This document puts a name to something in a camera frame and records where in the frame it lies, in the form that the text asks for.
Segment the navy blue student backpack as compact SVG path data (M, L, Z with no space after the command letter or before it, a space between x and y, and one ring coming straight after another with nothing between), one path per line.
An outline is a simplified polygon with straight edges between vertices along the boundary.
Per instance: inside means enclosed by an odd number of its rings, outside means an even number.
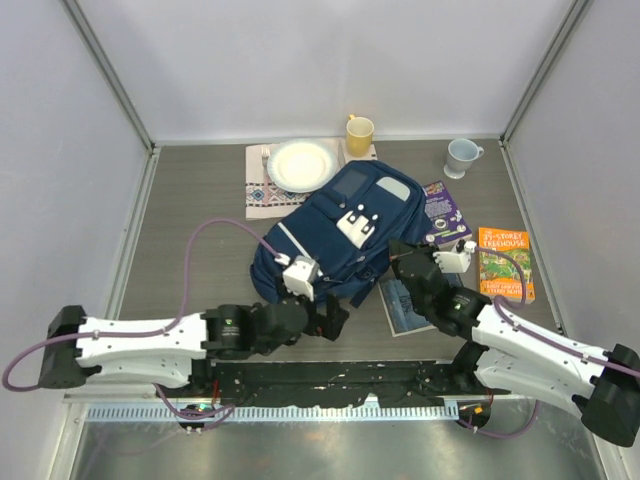
M257 293L277 303L284 267L272 251L314 259L330 294L357 308L390 266L389 241L419 244L431 230L422 185L378 161L351 161L264 236L250 266Z

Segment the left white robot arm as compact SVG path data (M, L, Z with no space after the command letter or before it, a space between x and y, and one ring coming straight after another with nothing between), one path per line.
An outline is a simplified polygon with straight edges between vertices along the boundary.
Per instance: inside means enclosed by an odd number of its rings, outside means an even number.
M304 335L336 340L349 313L334 295L324 308L288 293L276 304L223 304L178 321L120 321L68 305L48 326L38 385L157 384L200 399L212 389L215 361L267 356Z

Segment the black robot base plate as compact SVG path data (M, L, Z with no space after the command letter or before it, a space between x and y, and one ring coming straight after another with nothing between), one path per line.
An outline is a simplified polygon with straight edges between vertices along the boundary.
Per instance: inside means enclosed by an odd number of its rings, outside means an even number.
M224 401L241 407L441 406L445 396L485 396L472 374L432 361L220 363L213 378Z

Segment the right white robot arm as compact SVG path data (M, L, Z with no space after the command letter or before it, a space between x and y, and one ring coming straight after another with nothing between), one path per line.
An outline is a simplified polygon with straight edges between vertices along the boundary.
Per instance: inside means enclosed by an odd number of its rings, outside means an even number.
M639 432L639 355L617 344L610 350L540 327L466 287L448 273L465 271L478 246L450 252L430 245L389 243L391 267L408 290L413 310L440 332L464 339L451 380L465 395L506 390L576 416L594 435L630 447Z

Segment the blue Nineteen Eighty-Four book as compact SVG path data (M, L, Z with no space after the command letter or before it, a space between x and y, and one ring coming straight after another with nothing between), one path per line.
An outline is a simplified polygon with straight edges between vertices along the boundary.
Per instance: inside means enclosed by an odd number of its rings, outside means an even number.
M415 313L410 294L400 280L385 279L378 284L378 288L393 337L435 328L427 318Z

